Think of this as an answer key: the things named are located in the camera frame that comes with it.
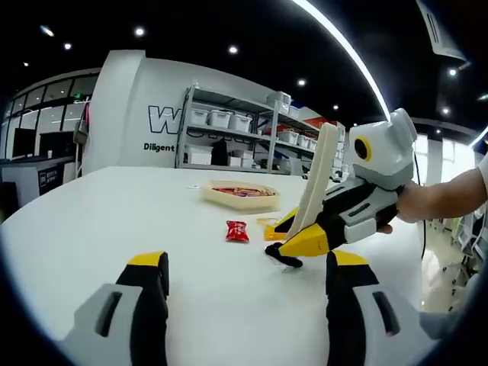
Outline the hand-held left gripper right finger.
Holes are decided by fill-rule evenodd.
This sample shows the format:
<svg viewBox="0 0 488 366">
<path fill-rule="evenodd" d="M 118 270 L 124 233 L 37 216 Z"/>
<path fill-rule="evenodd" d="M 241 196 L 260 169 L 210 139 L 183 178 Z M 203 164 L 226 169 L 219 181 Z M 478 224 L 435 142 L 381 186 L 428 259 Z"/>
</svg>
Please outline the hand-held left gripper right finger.
<svg viewBox="0 0 488 366">
<path fill-rule="evenodd" d="M 437 345 L 420 312 L 359 255 L 326 256 L 328 365 L 418 365 Z"/>
</svg>

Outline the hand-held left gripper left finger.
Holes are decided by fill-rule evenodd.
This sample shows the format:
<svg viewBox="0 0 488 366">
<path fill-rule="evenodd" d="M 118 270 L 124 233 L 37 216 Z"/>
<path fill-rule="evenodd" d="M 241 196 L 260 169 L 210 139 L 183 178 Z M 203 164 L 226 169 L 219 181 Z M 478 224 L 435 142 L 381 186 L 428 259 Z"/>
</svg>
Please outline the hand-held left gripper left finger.
<svg viewBox="0 0 488 366">
<path fill-rule="evenodd" d="M 75 365 L 167 365 L 169 257 L 136 255 L 74 314 L 63 351 Z"/>
</svg>

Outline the person's right hand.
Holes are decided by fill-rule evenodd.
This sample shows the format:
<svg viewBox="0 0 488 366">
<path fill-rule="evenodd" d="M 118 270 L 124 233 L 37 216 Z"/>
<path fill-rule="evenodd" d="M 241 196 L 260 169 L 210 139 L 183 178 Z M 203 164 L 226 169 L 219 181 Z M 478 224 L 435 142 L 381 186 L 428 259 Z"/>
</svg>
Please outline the person's right hand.
<svg viewBox="0 0 488 366">
<path fill-rule="evenodd" d="M 433 220 L 442 214 L 442 192 L 444 184 L 421 186 L 409 182 L 403 187 L 396 203 L 396 216 L 406 223 Z"/>
</svg>

